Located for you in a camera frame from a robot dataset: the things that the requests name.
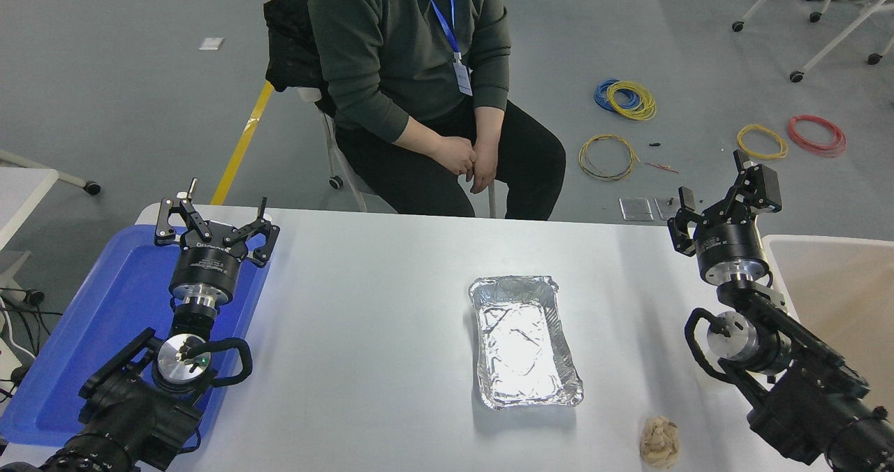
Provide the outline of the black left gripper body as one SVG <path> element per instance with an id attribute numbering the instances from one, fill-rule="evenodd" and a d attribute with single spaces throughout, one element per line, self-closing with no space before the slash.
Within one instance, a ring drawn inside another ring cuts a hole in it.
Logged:
<path id="1" fill-rule="evenodd" d="M 189 292 L 196 291 L 217 300 L 231 300 L 244 260 L 244 244 L 222 246 L 198 241 L 189 245 L 182 240 L 178 245 L 179 258 L 170 278 L 170 294 L 185 300 Z"/>

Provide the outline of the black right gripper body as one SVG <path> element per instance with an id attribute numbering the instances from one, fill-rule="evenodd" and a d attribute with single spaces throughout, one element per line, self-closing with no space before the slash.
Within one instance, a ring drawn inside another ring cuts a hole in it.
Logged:
<path id="1" fill-rule="evenodd" d="M 700 278 L 705 282 L 759 281 L 770 273 L 757 216 L 740 220 L 705 216 L 694 232 Z"/>

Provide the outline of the person's right hand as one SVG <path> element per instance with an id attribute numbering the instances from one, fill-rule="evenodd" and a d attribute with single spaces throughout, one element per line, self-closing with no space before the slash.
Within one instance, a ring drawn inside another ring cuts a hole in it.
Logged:
<path id="1" fill-rule="evenodd" d="M 469 139 L 461 137 L 437 137 L 431 141 L 424 154 L 440 163 L 448 172 L 469 178 L 474 175 L 478 160 Z"/>

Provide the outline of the person's left hand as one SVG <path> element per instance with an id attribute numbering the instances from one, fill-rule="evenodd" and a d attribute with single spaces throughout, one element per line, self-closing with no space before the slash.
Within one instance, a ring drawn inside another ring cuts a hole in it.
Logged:
<path id="1" fill-rule="evenodd" d="M 496 170 L 499 162 L 499 137 L 478 137 L 473 145 L 475 160 L 467 170 L 467 183 L 472 194 L 479 194 L 496 179 Z"/>

